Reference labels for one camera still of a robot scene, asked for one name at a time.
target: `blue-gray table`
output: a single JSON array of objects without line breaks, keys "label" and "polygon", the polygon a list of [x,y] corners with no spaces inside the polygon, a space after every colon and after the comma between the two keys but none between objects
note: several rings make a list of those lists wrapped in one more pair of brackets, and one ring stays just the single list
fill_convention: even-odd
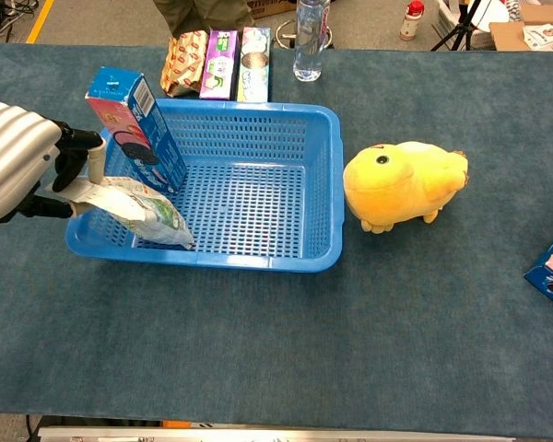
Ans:
[{"label": "blue-gray table", "polygon": [[[101,65],[156,85],[165,51],[0,45],[0,100],[99,130]],[[553,436],[553,303],[523,273],[553,239],[553,53],[275,52],[272,100],[367,145],[464,150],[433,225],[363,233],[320,274],[82,259],[64,220],[0,226],[0,412]]]}]

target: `gray floor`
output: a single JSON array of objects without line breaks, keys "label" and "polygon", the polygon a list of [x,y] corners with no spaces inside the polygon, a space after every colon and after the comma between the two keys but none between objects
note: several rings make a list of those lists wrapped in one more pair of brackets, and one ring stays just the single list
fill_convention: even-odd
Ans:
[{"label": "gray floor", "polygon": [[[430,23],[438,14],[436,0],[423,0],[426,12],[413,41],[398,37],[407,0],[338,0],[332,4],[330,27],[336,48],[427,51],[439,39]],[[553,0],[542,3],[553,3]],[[258,20],[273,30],[294,13]],[[20,20],[11,36],[25,41],[32,17]],[[166,46],[169,32],[158,10],[148,0],[55,0],[37,43]],[[31,420],[35,425],[38,416]],[[26,438],[25,418],[0,414],[0,442]]]}]

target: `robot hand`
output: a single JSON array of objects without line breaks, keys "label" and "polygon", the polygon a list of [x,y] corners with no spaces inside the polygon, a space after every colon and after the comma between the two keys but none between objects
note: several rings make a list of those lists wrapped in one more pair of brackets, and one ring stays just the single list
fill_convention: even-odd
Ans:
[{"label": "robot hand", "polygon": [[105,142],[95,132],[79,131],[64,122],[0,103],[0,223],[16,213],[68,218],[74,207],[35,195],[40,178],[55,164],[53,190],[59,192],[88,160],[88,178],[104,175]]}]

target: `person's leg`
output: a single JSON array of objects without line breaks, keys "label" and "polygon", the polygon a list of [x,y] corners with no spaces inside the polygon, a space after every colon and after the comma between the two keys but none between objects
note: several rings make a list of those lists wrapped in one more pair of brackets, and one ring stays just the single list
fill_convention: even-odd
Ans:
[{"label": "person's leg", "polygon": [[184,32],[204,29],[193,0],[154,0],[158,11],[164,16],[172,36],[178,39]]},{"label": "person's leg", "polygon": [[242,30],[254,26],[246,0],[194,0],[194,8],[212,29]]}]

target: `stuffed animal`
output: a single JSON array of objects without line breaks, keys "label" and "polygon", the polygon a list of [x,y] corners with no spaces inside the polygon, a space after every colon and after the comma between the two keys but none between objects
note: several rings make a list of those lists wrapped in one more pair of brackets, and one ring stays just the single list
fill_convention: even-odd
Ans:
[{"label": "stuffed animal", "polygon": [[344,169],[344,192],[362,229],[382,233],[415,216],[431,223],[467,180],[463,152],[410,141],[360,151]]}]

